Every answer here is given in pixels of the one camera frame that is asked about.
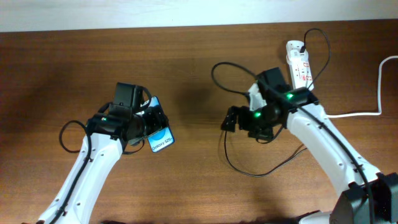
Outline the blue Galaxy smartphone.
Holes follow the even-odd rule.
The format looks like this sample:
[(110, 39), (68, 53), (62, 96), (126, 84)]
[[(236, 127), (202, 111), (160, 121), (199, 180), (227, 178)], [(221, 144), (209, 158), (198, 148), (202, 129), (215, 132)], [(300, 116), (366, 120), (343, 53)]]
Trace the blue Galaxy smartphone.
[[(160, 101), (158, 97), (153, 96), (149, 106), (157, 106), (157, 105), (161, 106)], [(146, 139), (153, 153), (158, 153), (161, 150), (171, 146), (175, 142), (170, 126), (161, 129), (160, 131), (147, 137)]]

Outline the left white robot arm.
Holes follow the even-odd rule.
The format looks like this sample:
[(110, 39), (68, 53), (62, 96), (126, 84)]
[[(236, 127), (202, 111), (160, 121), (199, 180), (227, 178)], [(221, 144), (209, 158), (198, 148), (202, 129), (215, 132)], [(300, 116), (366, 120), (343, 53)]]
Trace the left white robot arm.
[(169, 125), (160, 105), (130, 118), (106, 114), (102, 107), (82, 126), (85, 137), (79, 155), (62, 188), (38, 223), (89, 223), (97, 198), (113, 166), (128, 144), (149, 139)]

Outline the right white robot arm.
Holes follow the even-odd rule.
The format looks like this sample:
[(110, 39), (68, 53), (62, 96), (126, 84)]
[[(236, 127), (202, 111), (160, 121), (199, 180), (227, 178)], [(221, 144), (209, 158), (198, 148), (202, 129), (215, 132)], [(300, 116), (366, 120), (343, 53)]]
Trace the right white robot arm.
[(385, 175), (362, 157), (311, 91), (280, 93), (266, 88), (262, 99), (267, 104), (255, 110), (232, 106), (222, 130), (239, 128), (251, 138), (271, 142), (272, 128), (281, 125), (307, 147), (338, 195), (332, 211), (306, 213), (294, 218), (294, 223), (397, 223), (397, 174)]

